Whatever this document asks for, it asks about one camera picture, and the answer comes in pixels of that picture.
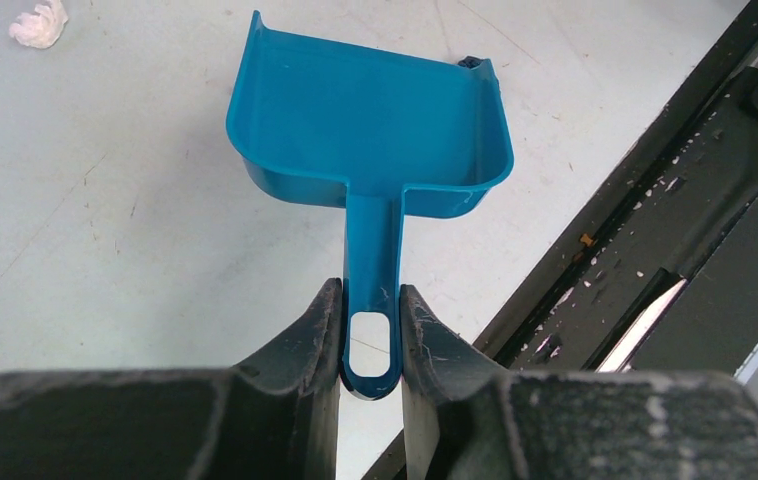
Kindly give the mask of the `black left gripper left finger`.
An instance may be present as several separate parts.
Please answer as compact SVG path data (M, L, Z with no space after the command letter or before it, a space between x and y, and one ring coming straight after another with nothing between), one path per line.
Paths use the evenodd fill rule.
M226 368L0 373L0 479L331 479L343 287Z

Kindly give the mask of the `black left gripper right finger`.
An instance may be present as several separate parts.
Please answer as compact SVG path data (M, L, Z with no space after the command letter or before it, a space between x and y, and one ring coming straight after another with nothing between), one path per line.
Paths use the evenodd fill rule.
M707 372L509 370L400 291L411 479L758 479L758 404Z

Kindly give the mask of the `blue dustpan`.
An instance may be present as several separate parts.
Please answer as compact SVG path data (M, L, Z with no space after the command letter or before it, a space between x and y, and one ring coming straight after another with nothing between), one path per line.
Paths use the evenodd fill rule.
M387 396L402 375L400 265L406 216L473 210L514 165L492 62L475 69L249 25L225 131L255 185L345 212L345 314L385 316L389 365L346 388Z

